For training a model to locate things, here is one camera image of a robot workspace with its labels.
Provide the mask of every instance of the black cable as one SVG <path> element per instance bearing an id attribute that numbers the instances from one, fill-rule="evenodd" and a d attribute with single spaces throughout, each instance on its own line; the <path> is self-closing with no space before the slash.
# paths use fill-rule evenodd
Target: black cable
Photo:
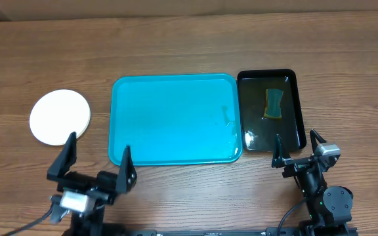
<path id="1" fill-rule="evenodd" d="M 303 200 L 301 200 L 297 205 L 293 206 L 291 209 L 289 209 L 289 211 L 287 213 L 285 213 L 285 216 L 283 216 L 283 218 L 281 219 L 280 221 L 280 224 L 278 226 L 278 229 L 276 231 L 276 236 L 280 236 L 280 233 L 281 233 L 281 228 L 282 228 L 282 224 L 284 223 L 285 219 L 297 208 L 299 208 L 303 203 L 305 203 L 308 199 L 305 198 Z"/>
<path id="2" fill-rule="evenodd" d="M 318 160 L 317 160 L 317 166 L 318 166 L 318 172 L 319 172 L 319 182 L 318 182 L 318 188 L 316 189 L 316 192 L 314 193 L 314 195 L 318 194 L 319 190 L 321 187 L 323 187 L 323 173 L 322 171 L 320 170 L 320 159 L 318 157 Z"/>
<path id="3" fill-rule="evenodd" d="M 8 232 L 8 233 L 4 234 L 3 236 L 14 235 L 16 233 L 19 233 L 21 231 L 27 230 L 27 229 L 29 229 L 29 228 L 31 228 L 31 227 L 33 227 L 33 226 L 41 223 L 43 220 L 45 220 L 46 218 L 48 218 L 52 214 L 52 211 L 53 211 L 53 205 L 51 205 L 50 209 L 46 212 L 46 214 L 44 214 L 39 219 L 36 219 L 35 221 L 30 222 L 30 223 L 26 224 L 25 226 L 19 227 L 18 229 L 15 229 L 15 230 L 13 230 L 11 232 Z"/>

